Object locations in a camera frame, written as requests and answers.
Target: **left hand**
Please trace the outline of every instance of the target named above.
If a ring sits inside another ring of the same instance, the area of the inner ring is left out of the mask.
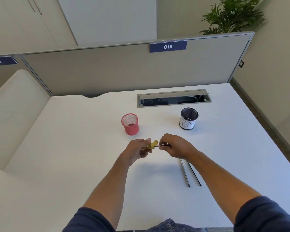
[[[131,166],[137,159],[145,158],[148,155],[148,152],[151,153],[151,149],[141,150],[142,147],[149,145],[151,139],[136,139],[129,142],[126,149],[121,153],[121,157],[126,159]]]

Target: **yellow object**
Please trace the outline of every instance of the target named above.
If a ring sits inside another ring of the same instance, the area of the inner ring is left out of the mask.
[[[154,142],[149,144],[147,147],[148,147],[148,149],[155,149],[155,145],[158,145],[158,141],[157,140],[155,140]]]

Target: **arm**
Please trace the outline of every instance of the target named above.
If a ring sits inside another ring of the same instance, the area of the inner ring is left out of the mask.
[[[140,151],[150,141],[150,139],[132,140],[84,204],[84,207],[100,212],[115,230],[123,207],[128,169],[137,159],[144,158],[151,152],[151,150]]]
[[[220,167],[185,139],[165,134],[160,140],[160,145],[163,143],[172,146],[160,149],[167,151],[172,157],[189,161],[196,168],[214,199],[233,224],[240,208],[250,199],[260,196],[257,191]]]

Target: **white paper label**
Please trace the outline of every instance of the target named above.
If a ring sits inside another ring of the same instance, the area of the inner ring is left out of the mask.
[[[183,128],[183,129],[192,129],[194,127],[195,124],[195,120],[194,121],[188,121],[188,120],[184,120],[181,117],[181,120],[179,121],[179,125]]]

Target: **hand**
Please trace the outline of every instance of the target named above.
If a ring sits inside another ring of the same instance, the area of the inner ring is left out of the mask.
[[[164,134],[161,138],[159,145],[171,144],[170,147],[159,147],[160,150],[165,150],[170,156],[188,160],[189,156],[198,153],[199,151],[187,140],[180,136],[172,134]]]
[[[151,149],[141,150],[142,147],[149,145],[151,139],[136,139],[129,142],[126,149],[121,153],[121,157],[128,161],[129,166],[131,166],[137,159],[145,158],[148,152],[151,153]]]

